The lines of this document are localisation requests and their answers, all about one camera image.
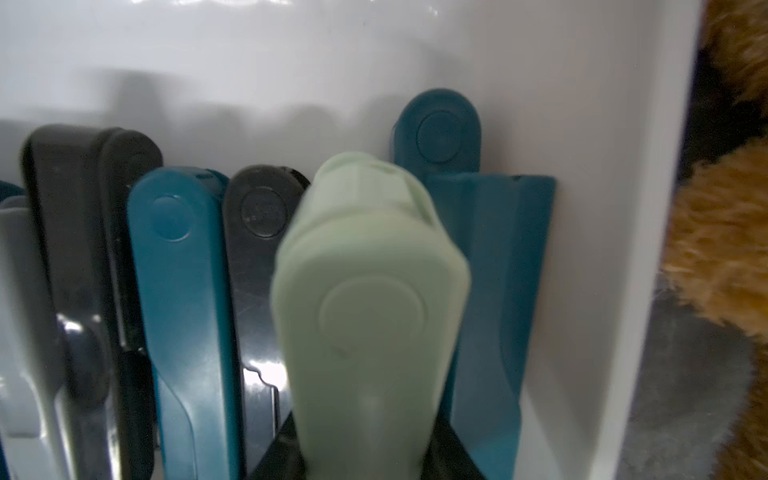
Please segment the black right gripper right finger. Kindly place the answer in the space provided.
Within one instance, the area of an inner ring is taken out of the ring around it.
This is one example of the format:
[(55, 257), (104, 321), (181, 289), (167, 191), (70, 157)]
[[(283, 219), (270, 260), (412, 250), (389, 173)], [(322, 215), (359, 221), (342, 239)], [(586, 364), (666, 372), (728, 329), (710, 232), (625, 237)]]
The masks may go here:
[(449, 422), (438, 415), (424, 457), (423, 480), (485, 480)]

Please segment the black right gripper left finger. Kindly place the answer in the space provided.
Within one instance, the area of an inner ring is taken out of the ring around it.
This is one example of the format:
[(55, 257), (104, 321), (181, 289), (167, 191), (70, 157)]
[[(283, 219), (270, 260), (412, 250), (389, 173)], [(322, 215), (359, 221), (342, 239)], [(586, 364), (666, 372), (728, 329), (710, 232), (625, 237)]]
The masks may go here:
[(305, 480), (306, 468), (301, 454), (293, 414), (289, 414), (248, 480)]

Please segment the light green pliers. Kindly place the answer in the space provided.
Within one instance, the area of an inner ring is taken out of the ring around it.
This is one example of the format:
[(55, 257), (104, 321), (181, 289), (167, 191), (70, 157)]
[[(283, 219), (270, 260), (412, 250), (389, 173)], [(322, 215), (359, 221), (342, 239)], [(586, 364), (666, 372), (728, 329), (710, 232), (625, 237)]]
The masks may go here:
[(309, 478), (420, 476), (469, 285), (445, 230), (408, 214), (290, 227), (271, 303)]
[(393, 208), (441, 230), (425, 186), (406, 169), (364, 152), (326, 160), (302, 197), (292, 224), (298, 228), (336, 214)]

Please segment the dark teal pliers floor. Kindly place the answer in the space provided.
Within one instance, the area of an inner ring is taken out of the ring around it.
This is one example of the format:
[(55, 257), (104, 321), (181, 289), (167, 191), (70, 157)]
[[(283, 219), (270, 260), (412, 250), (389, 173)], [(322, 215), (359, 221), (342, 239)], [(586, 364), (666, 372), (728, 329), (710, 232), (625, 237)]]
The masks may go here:
[(453, 173), (426, 186), (471, 271), (440, 411), (485, 478), (510, 479), (556, 181)]

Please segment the grey pliers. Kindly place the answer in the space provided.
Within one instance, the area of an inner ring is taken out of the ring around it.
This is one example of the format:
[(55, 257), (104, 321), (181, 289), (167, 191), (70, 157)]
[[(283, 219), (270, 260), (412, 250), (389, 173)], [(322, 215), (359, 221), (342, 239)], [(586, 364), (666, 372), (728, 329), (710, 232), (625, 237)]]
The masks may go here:
[(13, 479), (69, 479), (63, 353), (27, 199), (1, 202), (1, 438)]

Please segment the black pliers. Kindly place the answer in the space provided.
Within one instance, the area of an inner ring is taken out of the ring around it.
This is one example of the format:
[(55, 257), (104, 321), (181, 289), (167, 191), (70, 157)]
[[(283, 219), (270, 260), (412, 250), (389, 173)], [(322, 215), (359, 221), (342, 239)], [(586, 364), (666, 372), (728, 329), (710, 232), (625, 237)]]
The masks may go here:
[(229, 182), (222, 217), (241, 372), (245, 473), (254, 471), (292, 409), (271, 315), (275, 256), (309, 186), (300, 172), (255, 165)]
[(44, 247), (70, 395), (78, 479), (148, 479), (154, 395), (127, 222), (132, 187), (163, 156), (145, 134), (52, 124), (21, 166)]

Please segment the dark teal pliers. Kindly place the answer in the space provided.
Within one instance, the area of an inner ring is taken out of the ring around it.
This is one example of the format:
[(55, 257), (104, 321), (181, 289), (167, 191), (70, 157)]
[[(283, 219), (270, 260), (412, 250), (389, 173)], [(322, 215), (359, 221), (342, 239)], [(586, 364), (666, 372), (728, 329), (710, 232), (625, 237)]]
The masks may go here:
[(419, 179), (435, 173), (480, 170), (482, 128), (474, 105), (461, 93), (435, 88), (403, 108), (390, 138), (391, 161)]

